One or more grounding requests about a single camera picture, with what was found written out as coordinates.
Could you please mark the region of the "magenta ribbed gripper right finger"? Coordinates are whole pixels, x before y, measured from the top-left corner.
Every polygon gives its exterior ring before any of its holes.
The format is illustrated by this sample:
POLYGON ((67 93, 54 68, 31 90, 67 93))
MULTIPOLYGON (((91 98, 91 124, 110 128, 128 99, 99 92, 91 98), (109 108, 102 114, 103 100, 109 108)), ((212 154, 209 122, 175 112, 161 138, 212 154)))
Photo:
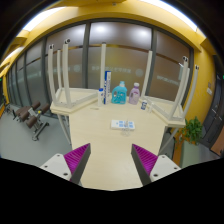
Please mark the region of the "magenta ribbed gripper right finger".
POLYGON ((156 156, 136 144, 132 145, 131 155, 143 186, 180 170, 166 155, 156 156))

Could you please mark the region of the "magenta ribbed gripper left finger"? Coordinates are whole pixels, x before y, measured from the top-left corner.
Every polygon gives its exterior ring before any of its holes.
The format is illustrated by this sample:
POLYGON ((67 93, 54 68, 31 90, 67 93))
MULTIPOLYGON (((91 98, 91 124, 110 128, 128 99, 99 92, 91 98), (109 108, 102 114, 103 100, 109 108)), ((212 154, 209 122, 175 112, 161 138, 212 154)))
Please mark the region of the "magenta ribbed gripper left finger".
POLYGON ((55 154, 40 168, 74 184, 79 184, 90 154, 91 145, 85 144, 65 155, 55 154))

